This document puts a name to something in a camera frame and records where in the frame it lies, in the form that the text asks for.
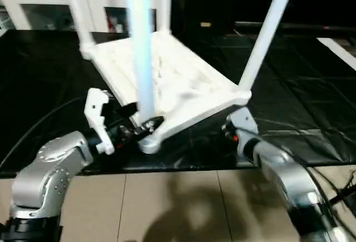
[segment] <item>white pole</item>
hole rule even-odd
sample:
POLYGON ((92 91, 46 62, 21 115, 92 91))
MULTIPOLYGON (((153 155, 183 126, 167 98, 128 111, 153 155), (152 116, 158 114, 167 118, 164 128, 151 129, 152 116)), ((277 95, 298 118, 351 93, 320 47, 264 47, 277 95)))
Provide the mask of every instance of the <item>white pole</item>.
POLYGON ((272 0, 262 29, 239 82, 240 90, 251 90, 287 4, 288 0, 272 0))
POLYGON ((170 29, 170 0, 161 0, 159 12, 160 31, 169 31, 170 29))
POLYGON ((155 116, 151 65, 150 0, 128 0, 128 18, 135 53, 136 82, 140 122, 155 116))
POLYGON ((83 58, 86 60, 91 59, 91 50, 93 49, 95 43, 86 27, 86 21, 83 17, 81 7, 78 0, 68 0, 69 7, 71 10, 71 15, 73 17, 74 25, 79 36, 80 51, 83 58))

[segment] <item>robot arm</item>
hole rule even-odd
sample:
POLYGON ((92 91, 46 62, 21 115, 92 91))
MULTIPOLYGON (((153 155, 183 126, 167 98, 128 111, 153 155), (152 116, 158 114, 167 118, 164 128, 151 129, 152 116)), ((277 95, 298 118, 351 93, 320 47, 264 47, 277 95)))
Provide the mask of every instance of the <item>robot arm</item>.
POLYGON ((309 171, 290 153, 257 135, 257 124, 246 107, 232 113, 223 130, 227 138, 237 143, 239 157, 252 162, 275 185, 300 241, 348 241, 309 171))
MULTIPOLYGON (((10 219, 0 241, 59 241, 60 214, 73 177, 100 154, 140 141, 163 123, 163 117, 155 117, 135 129, 121 121, 106 127, 101 114, 103 104, 109 101, 106 92, 90 89, 85 109, 89 132, 75 131, 46 143, 35 160, 19 172, 12 187, 10 219)), ((126 116, 131 116, 136 106, 129 104, 122 111, 130 111, 126 116)))

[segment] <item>black floor mat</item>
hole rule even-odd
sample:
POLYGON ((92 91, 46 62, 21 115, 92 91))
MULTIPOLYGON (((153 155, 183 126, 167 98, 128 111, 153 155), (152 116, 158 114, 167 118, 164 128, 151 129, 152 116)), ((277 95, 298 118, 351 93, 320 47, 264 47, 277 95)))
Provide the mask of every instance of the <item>black floor mat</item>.
MULTIPOLYGON (((122 38, 96 33, 97 42, 122 38)), ((194 37, 187 45, 233 82, 247 63, 254 41, 247 37, 194 37)), ((8 31, 0 38, 2 140, 0 160, 39 118, 56 106, 86 96, 90 87, 107 89, 91 62, 84 61, 71 32, 8 31)), ((356 163, 356 71, 315 38, 276 37, 253 87, 249 103, 266 139, 289 147, 311 166, 356 163)), ((48 140, 88 126, 84 101, 42 124, 0 171, 12 177, 48 140)), ((84 174, 239 169, 235 151, 219 131, 234 107, 221 111, 174 139, 155 155, 136 149, 117 152, 88 167, 84 174)))

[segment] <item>floor tile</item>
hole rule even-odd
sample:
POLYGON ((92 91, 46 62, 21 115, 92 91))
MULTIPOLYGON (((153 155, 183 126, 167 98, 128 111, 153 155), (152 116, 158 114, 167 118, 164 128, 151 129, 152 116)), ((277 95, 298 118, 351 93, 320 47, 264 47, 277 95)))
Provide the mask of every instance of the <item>floor tile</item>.
POLYGON ((128 175, 123 241, 231 241, 216 171, 128 175))
MULTIPOLYGON (((327 176, 333 184, 336 185, 338 188, 343 188, 350 179, 351 172, 356 170, 356 165, 345 165, 345 166, 337 166, 333 167, 334 170, 338 170, 341 176, 335 176, 336 171, 331 172, 330 167, 319 167, 320 171, 323 172, 325 176, 327 176)), ((325 186, 328 191, 331 193, 328 196, 333 197, 335 196, 335 191, 331 190, 329 185, 325 186)), ((343 202, 336 204, 335 206, 339 217, 345 222, 347 226, 349 226, 350 230, 356 233, 356 218, 352 215, 350 210, 346 207, 343 202)))
MULTIPOLYGON (((346 174, 348 171, 342 170, 341 166, 316 167, 315 169, 328 178, 337 188, 343 188, 347 183, 346 174)), ((315 169, 310 169, 310 171, 315 175, 328 198, 333 198, 335 196, 334 189, 320 174, 315 172, 315 169)))
POLYGON ((299 241, 278 193, 258 170, 217 173, 233 241, 299 241))
POLYGON ((125 175, 77 176, 62 210, 61 242, 115 242, 125 175))
POLYGON ((0 223, 4 224, 9 218, 12 179, 0 180, 0 223))

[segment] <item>white cabinet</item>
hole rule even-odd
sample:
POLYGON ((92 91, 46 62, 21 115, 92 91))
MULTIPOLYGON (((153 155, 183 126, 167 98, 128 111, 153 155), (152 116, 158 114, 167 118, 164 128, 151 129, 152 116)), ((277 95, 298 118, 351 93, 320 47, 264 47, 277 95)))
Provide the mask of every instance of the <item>white cabinet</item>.
MULTIPOLYGON (((73 30, 68 0, 2 0, 17 29, 73 30)), ((126 0, 79 0, 86 27, 92 32, 128 31, 126 0)), ((160 0, 150 0, 153 29, 160 0)))
MULTIPOLYGON (((156 15, 159 0, 150 0, 152 9, 152 29, 156 29, 156 15)), ((109 32, 112 28, 116 32, 127 33, 127 2, 126 0, 88 0, 92 20, 97 32, 109 32)))
MULTIPOLYGON (((70 29, 70 25, 72 25, 67 0, 2 1, 17 29, 66 29, 66 27, 70 29)), ((87 28, 90 31, 94 31, 87 2, 86 0, 79 1, 86 19, 87 28)))

